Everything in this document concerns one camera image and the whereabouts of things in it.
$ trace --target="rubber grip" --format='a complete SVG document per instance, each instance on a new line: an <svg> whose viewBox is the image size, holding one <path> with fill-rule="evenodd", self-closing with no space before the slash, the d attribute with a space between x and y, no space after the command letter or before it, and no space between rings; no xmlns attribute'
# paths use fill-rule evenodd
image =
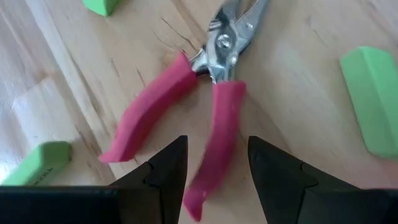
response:
<svg viewBox="0 0 398 224"><path fill-rule="evenodd" d="M244 82L213 85L213 121L205 156L185 191L183 204L191 217L201 220L203 202L223 181L231 161L239 129L239 111L246 94Z"/></svg>
<svg viewBox="0 0 398 224"><path fill-rule="evenodd" d="M174 63L140 93L124 112L109 151L101 162L126 162L142 147L165 110L196 87L198 81L190 62L180 52Z"/></svg>

